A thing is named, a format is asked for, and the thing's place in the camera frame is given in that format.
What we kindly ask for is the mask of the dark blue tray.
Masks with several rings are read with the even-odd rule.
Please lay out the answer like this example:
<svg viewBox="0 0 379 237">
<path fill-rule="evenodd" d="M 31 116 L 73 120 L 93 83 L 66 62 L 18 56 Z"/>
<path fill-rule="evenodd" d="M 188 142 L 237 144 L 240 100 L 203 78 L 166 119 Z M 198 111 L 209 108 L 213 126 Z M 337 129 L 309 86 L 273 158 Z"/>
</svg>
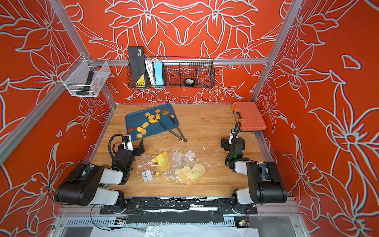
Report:
<svg viewBox="0 0 379 237">
<path fill-rule="evenodd" d="M 179 126 L 177 116 L 169 104 L 127 114 L 125 123 L 132 141 L 157 135 Z"/>
</svg>

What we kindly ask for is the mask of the bag with cream bear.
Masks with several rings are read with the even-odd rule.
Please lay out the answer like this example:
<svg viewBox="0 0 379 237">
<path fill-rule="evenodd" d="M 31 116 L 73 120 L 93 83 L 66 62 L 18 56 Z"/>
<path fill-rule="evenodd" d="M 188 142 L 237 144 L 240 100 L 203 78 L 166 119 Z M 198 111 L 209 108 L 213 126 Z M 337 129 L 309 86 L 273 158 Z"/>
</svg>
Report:
<svg viewBox="0 0 379 237">
<path fill-rule="evenodd" d="M 174 180 L 180 184 L 195 184 L 211 169 L 212 165 L 206 162 L 186 162 L 171 168 Z"/>
</svg>

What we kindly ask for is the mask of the black metal tongs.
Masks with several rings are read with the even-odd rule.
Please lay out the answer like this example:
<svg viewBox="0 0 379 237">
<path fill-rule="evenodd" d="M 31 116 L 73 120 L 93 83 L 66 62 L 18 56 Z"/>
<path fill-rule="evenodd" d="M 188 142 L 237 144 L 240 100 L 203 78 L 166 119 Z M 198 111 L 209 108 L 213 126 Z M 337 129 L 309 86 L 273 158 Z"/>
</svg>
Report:
<svg viewBox="0 0 379 237">
<path fill-rule="evenodd" d="M 177 130 L 177 133 L 173 131 L 173 129 L 169 128 L 164 122 L 159 121 L 160 126 L 165 129 L 166 131 L 170 132 L 175 137 L 179 138 L 183 142 L 187 142 L 188 140 L 184 137 L 183 133 L 179 129 L 179 126 L 176 124 L 175 119 L 172 117 L 172 115 L 169 115 L 168 118 L 174 125 L 175 129 Z"/>
</svg>

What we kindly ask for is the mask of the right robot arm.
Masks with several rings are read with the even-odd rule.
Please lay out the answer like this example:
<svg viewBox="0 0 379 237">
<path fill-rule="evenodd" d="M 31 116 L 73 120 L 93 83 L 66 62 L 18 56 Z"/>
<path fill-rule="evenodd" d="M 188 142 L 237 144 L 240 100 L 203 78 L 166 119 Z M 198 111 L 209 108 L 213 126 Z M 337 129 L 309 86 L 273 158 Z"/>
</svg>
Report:
<svg viewBox="0 0 379 237">
<path fill-rule="evenodd" d="M 232 193 L 232 205 L 257 203 L 285 203 L 287 192 L 274 162 L 254 161 L 245 158 L 245 140 L 238 136 L 241 122 L 237 122 L 229 137 L 221 139 L 221 148 L 228 151 L 225 166 L 247 177 L 248 187 Z"/>
</svg>

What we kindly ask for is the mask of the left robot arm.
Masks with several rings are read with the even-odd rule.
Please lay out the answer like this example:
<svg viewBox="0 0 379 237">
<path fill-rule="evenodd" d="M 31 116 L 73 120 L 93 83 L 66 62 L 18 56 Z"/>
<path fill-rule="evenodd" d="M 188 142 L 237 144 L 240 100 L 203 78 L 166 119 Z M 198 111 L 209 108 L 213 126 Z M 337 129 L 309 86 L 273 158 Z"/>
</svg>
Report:
<svg viewBox="0 0 379 237">
<path fill-rule="evenodd" d="M 110 168 L 89 163 L 77 164 L 59 185 L 53 200 L 62 204 L 103 205 L 125 209 L 122 191 L 101 188 L 101 185 L 124 185 L 128 181 L 136 157 L 145 153 L 144 141 L 132 145 L 131 135 L 115 134 L 108 142 Z"/>
</svg>

